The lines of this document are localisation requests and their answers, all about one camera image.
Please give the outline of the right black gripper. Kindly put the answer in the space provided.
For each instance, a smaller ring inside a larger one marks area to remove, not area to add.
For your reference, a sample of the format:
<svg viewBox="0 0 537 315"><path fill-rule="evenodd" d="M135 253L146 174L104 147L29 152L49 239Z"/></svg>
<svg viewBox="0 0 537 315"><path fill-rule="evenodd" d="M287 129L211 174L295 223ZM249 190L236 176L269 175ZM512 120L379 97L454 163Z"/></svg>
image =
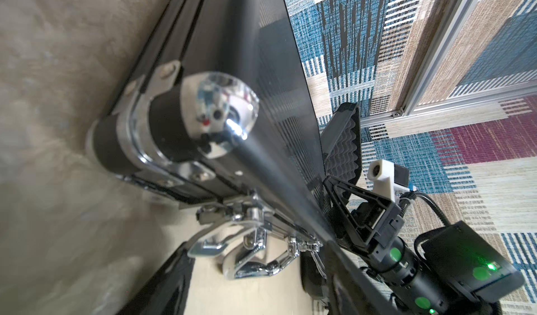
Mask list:
<svg viewBox="0 0 537 315"><path fill-rule="evenodd" d="M324 187L338 245L367 253L364 260L392 291L396 308L404 314L446 314L449 288L397 237L404 225L401 207L333 176L324 180Z"/></svg>

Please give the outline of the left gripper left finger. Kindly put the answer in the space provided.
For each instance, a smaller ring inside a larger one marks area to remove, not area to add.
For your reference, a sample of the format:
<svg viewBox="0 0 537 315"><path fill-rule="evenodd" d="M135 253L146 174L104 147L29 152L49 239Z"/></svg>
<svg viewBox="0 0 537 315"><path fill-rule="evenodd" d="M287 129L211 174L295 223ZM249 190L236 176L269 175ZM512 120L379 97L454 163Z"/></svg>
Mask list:
<svg viewBox="0 0 537 315"><path fill-rule="evenodd" d="M195 260L187 255L187 244L182 243L117 313L183 315L194 264Z"/></svg>

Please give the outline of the grey poker case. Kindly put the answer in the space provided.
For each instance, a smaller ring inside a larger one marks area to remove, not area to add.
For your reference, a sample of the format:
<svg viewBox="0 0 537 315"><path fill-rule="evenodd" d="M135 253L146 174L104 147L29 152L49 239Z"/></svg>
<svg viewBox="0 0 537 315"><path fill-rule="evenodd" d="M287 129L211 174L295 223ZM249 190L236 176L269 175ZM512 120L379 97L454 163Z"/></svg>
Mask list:
<svg viewBox="0 0 537 315"><path fill-rule="evenodd" d="M360 113L357 103L345 102L320 134L325 174L355 185L362 175L360 137ZM304 252L300 257L300 273L303 290L316 301L327 305L329 292L326 279L319 266L325 257L324 248L319 252Z"/></svg>

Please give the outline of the black poker case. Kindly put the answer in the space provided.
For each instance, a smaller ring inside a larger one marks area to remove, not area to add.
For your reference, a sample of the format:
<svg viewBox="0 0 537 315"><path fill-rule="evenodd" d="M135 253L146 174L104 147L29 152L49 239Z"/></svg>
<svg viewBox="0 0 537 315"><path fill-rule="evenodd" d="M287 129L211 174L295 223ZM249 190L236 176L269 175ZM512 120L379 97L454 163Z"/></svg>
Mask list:
<svg viewBox="0 0 537 315"><path fill-rule="evenodd" d="M302 253L325 275L325 168L285 0L169 0L86 138L118 179L198 209L228 279Z"/></svg>

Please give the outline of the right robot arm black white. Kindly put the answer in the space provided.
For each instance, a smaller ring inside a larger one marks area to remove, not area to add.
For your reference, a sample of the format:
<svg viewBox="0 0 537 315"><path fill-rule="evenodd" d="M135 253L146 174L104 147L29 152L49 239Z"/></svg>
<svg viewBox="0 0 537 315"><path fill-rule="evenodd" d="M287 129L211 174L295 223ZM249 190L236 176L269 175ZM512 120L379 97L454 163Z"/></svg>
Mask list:
<svg viewBox="0 0 537 315"><path fill-rule="evenodd" d="M365 273L391 290L404 314L500 314L500 299L525 284L520 270L464 221L451 223L422 191L396 203L332 176L324 187L345 231L339 244L366 263ZM399 232L416 198L443 225L408 246Z"/></svg>

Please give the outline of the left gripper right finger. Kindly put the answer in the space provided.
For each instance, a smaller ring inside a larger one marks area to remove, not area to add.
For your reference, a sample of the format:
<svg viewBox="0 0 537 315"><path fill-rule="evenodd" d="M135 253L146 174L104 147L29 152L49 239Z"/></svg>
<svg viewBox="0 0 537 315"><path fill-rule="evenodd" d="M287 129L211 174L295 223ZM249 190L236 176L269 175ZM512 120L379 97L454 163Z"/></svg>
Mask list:
<svg viewBox="0 0 537 315"><path fill-rule="evenodd" d="M370 282L369 278L344 254L337 243L327 242L323 249L330 314L389 315L399 313Z"/></svg>

